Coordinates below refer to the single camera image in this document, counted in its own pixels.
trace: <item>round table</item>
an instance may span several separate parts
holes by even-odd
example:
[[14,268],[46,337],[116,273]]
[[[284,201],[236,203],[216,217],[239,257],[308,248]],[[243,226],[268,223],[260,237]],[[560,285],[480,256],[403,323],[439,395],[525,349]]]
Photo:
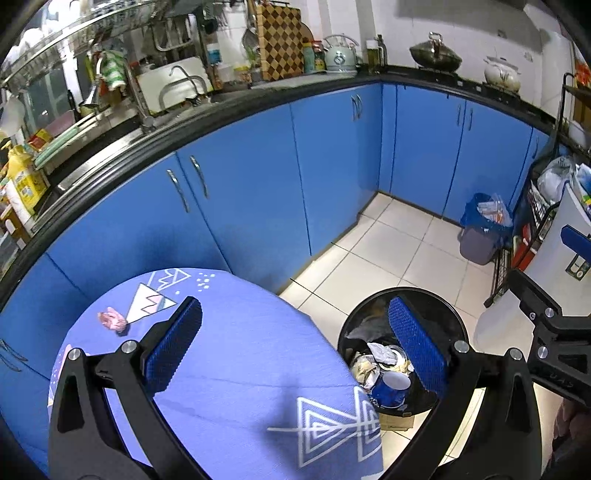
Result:
[[[69,330],[54,364],[49,409],[64,358],[140,340],[187,297],[203,324],[168,388],[154,400],[214,479],[355,479],[383,470],[378,416],[338,353],[307,315],[218,270],[169,268],[109,290]],[[130,323],[119,336],[98,320],[111,307]],[[149,464],[113,390],[130,455]]]

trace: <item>jar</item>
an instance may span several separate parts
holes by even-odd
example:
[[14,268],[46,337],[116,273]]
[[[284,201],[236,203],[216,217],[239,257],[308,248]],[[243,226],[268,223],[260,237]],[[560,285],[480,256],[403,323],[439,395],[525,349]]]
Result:
[[317,72],[326,71],[326,62],[324,60],[324,45],[320,40],[314,40],[312,43],[314,50],[314,70]]
[[304,73],[313,73],[315,71],[315,56],[314,56],[314,49],[312,48],[312,43],[309,42],[307,38],[304,38],[302,43],[302,48],[304,50]]

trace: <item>white tiled floor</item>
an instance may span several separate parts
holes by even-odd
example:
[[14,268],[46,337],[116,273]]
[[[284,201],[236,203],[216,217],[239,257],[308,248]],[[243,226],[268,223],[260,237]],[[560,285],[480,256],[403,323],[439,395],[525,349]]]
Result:
[[[281,297],[308,314],[336,347],[347,315],[362,300],[385,288],[416,286],[455,305],[471,339],[491,292],[493,266],[462,258],[459,233],[455,225],[378,194],[358,224],[294,278]],[[478,390],[444,461],[462,451],[481,401]],[[407,432],[384,432],[386,468],[426,417],[417,416]]]

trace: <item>cabinet door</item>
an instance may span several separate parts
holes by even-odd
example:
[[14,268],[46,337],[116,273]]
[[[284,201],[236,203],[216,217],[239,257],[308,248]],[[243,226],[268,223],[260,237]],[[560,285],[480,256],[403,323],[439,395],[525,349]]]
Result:
[[48,252],[90,301],[149,271],[228,269],[174,153],[104,198]]
[[217,130],[178,157],[235,275],[277,291],[306,264],[310,248],[288,105]]
[[358,210],[369,202],[378,189],[379,161],[382,150],[382,85],[366,85],[356,90],[359,105],[357,138],[359,140]]
[[355,95],[347,89],[291,104],[312,255],[353,225],[359,212]]
[[[85,261],[97,254],[87,254]],[[0,313],[0,339],[5,342],[0,355],[13,360],[24,357],[27,366],[50,378],[64,337],[89,304],[51,259],[42,255]]]
[[465,100],[398,88],[391,193],[441,215],[460,147]]
[[47,473],[49,380],[9,360],[17,372],[0,361],[0,414],[31,460]]
[[517,185],[515,186],[515,191],[513,192],[513,196],[511,197],[511,202],[509,203],[510,212],[513,212],[515,210],[517,202],[519,202],[519,197],[521,196],[521,191],[523,190],[523,187],[527,180],[527,176],[530,172],[531,164],[534,162],[538,153],[542,151],[547,141],[548,135],[540,132],[539,130],[533,130],[531,134],[530,147],[527,150],[525,162],[523,163],[523,168],[521,169],[521,174],[519,175],[519,180],[517,182]]
[[384,85],[382,91],[382,151],[379,165],[379,189],[389,192],[392,184],[394,142],[396,140],[396,85]]
[[443,215],[459,222],[475,193],[511,201],[530,144],[529,125],[477,103],[466,105],[462,146]]

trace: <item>checkered cutting board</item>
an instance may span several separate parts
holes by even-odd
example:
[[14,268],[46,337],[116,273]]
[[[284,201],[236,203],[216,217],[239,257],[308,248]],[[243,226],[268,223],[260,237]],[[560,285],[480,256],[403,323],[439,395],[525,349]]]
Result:
[[264,80],[281,80],[304,73],[301,12],[297,8],[257,5],[256,24]]

